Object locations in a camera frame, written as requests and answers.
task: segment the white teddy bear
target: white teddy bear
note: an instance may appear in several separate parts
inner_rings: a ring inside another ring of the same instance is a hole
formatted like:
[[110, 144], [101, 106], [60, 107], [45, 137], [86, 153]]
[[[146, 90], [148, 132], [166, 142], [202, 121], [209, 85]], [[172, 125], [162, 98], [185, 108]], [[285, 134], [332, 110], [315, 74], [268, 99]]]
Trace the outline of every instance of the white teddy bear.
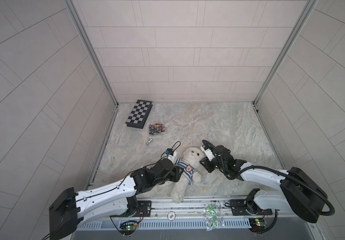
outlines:
[[181, 203], [184, 200], [184, 193], [188, 185], [194, 181], [199, 183], [202, 181], [202, 176], [196, 170], [204, 158], [204, 153], [196, 147], [189, 147], [183, 152], [183, 159], [174, 158], [174, 166], [179, 166], [184, 169], [178, 182], [175, 183], [171, 191], [171, 198], [175, 203]]

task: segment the checkered board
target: checkered board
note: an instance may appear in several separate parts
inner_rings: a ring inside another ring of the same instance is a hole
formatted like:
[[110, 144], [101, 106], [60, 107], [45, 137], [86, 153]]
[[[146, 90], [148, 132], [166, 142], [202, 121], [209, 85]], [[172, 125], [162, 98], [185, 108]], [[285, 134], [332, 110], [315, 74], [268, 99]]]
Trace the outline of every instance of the checkered board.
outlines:
[[147, 117], [152, 108], [152, 102], [145, 100], [138, 100], [127, 118], [127, 127], [143, 128]]

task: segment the striped shirt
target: striped shirt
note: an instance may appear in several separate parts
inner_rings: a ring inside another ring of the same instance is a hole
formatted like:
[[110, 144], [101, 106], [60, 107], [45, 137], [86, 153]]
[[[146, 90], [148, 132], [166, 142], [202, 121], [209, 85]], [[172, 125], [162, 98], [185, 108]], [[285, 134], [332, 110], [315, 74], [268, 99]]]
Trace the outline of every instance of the striped shirt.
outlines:
[[175, 160], [174, 166], [178, 166], [184, 169], [182, 174], [187, 177], [187, 179], [189, 180], [189, 184], [191, 185], [192, 177], [194, 176], [196, 170], [191, 165], [186, 163], [183, 159], [178, 157]]

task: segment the tile wall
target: tile wall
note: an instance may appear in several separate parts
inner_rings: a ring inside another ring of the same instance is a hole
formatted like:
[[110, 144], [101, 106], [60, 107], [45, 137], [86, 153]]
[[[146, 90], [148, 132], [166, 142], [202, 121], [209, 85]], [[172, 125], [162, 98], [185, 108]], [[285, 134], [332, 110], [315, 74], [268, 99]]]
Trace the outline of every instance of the tile wall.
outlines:
[[62, 0], [0, 0], [0, 239], [41, 239], [82, 190], [114, 104]]
[[119, 102], [254, 100], [305, 2], [74, 0]]
[[345, 0], [319, 0], [258, 109], [286, 167], [328, 194], [329, 239], [345, 239]]

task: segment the teddy bear head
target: teddy bear head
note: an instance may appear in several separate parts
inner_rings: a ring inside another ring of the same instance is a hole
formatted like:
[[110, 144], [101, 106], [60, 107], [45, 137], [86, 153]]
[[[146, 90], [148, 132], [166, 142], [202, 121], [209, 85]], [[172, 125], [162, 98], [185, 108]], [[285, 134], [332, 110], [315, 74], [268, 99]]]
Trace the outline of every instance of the teddy bear head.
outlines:
[[199, 161], [204, 158], [204, 153], [197, 147], [189, 147], [183, 152], [183, 159], [194, 168], [200, 166]]

